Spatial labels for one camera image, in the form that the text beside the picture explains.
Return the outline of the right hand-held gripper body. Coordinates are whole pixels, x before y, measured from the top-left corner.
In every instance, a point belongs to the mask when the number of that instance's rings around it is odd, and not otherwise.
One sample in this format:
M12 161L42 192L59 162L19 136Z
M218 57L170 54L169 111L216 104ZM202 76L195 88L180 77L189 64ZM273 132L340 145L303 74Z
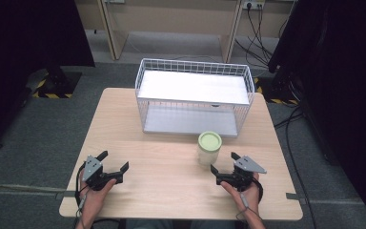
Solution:
M267 171L249 156L242 156L240 159L234 160L234 170L230 174L219 172L219 176L215 178L216 184L220 185L222 181L226 181L237 191L245 191L252 183L261 188L262 185L254 177L255 173L266 174Z

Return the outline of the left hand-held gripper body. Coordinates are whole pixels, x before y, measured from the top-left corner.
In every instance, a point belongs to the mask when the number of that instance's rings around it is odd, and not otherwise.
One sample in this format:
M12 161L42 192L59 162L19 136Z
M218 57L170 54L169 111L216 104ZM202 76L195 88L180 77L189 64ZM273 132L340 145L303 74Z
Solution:
M105 173L103 171L102 161L97 160L94 156L88 156L85 162L82 180L94 191L99 191L111 179L116 179L116 184L122 183L123 175L121 175L119 171L114 173Z

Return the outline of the person's left hand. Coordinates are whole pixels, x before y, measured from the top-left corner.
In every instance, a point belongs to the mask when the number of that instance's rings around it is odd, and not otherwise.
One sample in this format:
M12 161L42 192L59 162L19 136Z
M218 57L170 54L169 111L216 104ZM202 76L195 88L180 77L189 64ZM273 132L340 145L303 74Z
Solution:
M82 217L84 225L87 226L94 222L100 211L104 206L104 200L108 192L112 189L116 182L116 179L111 179L106 185L99 191L92 190L86 182L81 180L80 197L85 199L82 208Z

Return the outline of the person's right hand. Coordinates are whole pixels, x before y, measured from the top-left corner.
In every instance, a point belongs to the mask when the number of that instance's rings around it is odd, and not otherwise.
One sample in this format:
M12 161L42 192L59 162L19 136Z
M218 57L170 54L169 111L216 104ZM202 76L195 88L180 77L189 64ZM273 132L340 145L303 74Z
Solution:
M246 219L260 219L258 212L259 188L255 183L252 183L245 191L235 190L226 181L222 181L220 185L231 195L240 215Z

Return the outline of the glass jar with green lid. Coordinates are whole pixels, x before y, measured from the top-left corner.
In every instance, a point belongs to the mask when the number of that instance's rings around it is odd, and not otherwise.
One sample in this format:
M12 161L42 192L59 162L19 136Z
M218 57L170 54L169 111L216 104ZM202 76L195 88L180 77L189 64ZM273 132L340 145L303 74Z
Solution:
M198 162L201 165L214 164L217 161L222 138L215 132L204 132L197 139Z

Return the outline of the grey floor tape strip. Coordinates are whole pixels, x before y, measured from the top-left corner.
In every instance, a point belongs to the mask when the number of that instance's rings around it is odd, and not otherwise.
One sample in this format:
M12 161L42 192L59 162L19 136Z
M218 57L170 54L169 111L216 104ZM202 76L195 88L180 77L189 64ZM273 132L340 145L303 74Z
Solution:
M74 191L67 191L62 188L40 187L18 184L0 184L0 194L3 195L35 195L49 196L54 195L56 198L73 198Z
M297 200L301 204L314 203L314 204L339 204L339 205L365 205L360 198L352 199L313 199L313 198L303 198L298 194L286 193L286 199Z

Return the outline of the black stand base striped tape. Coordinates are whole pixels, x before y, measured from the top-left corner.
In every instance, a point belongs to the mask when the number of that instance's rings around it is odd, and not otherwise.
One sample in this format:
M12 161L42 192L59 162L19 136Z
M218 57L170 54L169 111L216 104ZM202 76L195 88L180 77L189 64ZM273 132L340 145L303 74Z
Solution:
M275 86L275 76L267 72L258 73L254 77L255 90L264 96L268 103L295 106L298 100L287 86Z
M71 98L81 76L81 72L62 71L60 76L45 72L31 96L52 99Z

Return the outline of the dark curtain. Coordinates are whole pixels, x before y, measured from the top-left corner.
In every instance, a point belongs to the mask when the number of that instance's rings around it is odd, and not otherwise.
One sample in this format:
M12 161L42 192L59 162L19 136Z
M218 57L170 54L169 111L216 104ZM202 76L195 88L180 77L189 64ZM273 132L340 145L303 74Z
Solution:
M93 65L75 0L0 0L0 135L30 74Z
M366 204L366 0L297 0L269 62Z

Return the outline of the white power strip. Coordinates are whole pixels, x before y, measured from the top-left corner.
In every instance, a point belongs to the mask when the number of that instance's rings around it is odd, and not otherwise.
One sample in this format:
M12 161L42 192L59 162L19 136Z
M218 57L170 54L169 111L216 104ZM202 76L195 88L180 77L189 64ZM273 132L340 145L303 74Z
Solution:
M265 0L243 0L242 8L244 10L263 10Z

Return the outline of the beige wooden desk frame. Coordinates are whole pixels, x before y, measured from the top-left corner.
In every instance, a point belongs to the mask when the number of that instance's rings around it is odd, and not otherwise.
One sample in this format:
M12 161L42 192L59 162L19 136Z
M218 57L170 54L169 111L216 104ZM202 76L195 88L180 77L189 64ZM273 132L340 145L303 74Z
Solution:
M231 60L238 35L251 35L245 27L243 0L74 0L83 27L103 31L111 58L121 57L134 31L207 34L218 38L222 61ZM261 16L264 37L278 37L296 0L265 0Z

